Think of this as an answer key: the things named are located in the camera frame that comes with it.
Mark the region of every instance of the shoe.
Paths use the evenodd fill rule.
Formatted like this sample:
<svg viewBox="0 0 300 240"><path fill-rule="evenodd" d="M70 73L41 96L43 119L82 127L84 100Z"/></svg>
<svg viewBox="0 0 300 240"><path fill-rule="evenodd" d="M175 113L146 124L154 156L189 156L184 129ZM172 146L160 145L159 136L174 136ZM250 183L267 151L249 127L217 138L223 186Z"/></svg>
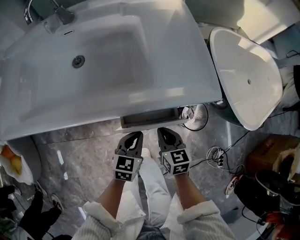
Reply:
<svg viewBox="0 0 300 240"><path fill-rule="evenodd" d="M22 196L21 190L18 189L15 185L13 185L13 186L14 186L14 188L15 188L15 194L18 194L18 195Z"/></svg>
<svg viewBox="0 0 300 240"><path fill-rule="evenodd" d="M225 195L230 195L235 188L235 185L239 182L239 178L237 176L234 176L233 178L231 178L229 184L226 187L225 190Z"/></svg>
<svg viewBox="0 0 300 240"><path fill-rule="evenodd" d="M150 150L148 148L142 148L142 154L141 156L144 158L144 157L151 157L151 153L150 153Z"/></svg>
<svg viewBox="0 0 300 240"><path fill-rule="evenodd" d="M55 194L52 194L51 198L52 198L54 207L58 208L59 210L61 210L61 213L63 213L65 211L65 208L62 206L61 200L58 198L58 196Z"/></svg>
<svg viewBox="0 0 300 240"><path fill-rule="evenodd" d="M36 183L34 184L34 187L36 188L36 191L39 191L43 194L43 197L47 196L47 192L45 191L45 189L42 188L42 186L39 184L38 181L36 181Z"/></svg>

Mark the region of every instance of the white sink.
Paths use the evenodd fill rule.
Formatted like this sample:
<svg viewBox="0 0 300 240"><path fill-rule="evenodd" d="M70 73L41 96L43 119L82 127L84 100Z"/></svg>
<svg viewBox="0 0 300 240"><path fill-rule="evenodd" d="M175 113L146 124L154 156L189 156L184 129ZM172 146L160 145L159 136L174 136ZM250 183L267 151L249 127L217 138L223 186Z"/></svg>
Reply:
<svg viewBox="0 0 300 240"><path fill-rule="evenodd" d="M0 139L221 98L181 0L90 0L69 11L73 23L54 34L38 24L6 50Z"/></svg>

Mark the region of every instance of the white basin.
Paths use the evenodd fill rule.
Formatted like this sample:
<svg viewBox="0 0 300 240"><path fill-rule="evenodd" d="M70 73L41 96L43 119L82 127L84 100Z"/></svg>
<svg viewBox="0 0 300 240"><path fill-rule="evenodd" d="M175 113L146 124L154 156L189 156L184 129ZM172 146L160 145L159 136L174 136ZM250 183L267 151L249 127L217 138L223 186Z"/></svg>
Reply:
<svg viewBox="0 0 300 240"><path fill-rule="evenodd" d="M73 23L54 34L38 24L6 50L0 139L221 98L182 0L90 0L69 11Z"/></svg>
<svg viewBox="0 0 300 240"><path fill-rule="evenodd" d="M210 50L235 116L246 129L258 129L282 97L281 76L272 56L224 28L214 28L210 33Z"/></svg>

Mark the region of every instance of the drain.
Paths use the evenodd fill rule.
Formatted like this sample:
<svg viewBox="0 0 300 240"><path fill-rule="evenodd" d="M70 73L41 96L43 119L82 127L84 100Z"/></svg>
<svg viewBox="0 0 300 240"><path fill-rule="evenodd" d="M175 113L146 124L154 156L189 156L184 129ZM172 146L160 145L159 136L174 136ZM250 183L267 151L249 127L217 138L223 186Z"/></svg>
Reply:
<svg viewBox="0 0 300 240"><path fill-rule="evenodd" d="M84 57L79 55L75 57L72 61L72 66L75 68L80 68L84 64Z"/></svg>

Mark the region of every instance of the cardboard box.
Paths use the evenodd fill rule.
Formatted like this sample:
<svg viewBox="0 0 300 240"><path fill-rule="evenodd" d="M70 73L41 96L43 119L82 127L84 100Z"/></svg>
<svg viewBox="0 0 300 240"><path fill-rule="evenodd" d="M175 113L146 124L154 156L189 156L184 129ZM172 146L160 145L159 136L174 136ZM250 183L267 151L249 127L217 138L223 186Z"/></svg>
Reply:
<svg viewBox="0 0 300 240"><path fill-rule="evenodd" d="M256 173L260 169L278 172L281 162L293 156L291 177L295 174L300 157L300 138L286 135L271 135L248 155L247 171Z"/></svg>

